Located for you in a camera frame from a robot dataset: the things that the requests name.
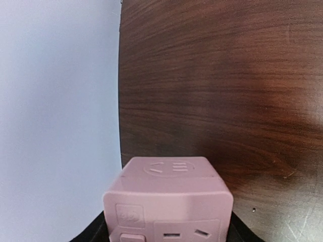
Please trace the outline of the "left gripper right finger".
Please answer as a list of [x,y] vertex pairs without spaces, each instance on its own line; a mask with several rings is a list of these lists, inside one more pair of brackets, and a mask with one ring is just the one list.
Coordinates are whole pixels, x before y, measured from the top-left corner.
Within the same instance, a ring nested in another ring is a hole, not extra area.
[[262,242],[262,239],[232,212],[226,242]]

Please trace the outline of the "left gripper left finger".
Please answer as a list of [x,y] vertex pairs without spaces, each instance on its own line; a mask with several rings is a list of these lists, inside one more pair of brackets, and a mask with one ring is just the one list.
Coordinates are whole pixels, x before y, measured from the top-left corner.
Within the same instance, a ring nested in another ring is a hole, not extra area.
[[79,235],[70,242],[110,242],[109,232],[101,212]]

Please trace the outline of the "pink cube socket adapter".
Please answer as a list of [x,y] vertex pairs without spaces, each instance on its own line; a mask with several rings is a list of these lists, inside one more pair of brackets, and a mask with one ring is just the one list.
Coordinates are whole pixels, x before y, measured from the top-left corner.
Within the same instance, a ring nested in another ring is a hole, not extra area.
[[204,157],[134,157],[103,196],[110,241],[226,241],[233,202]]

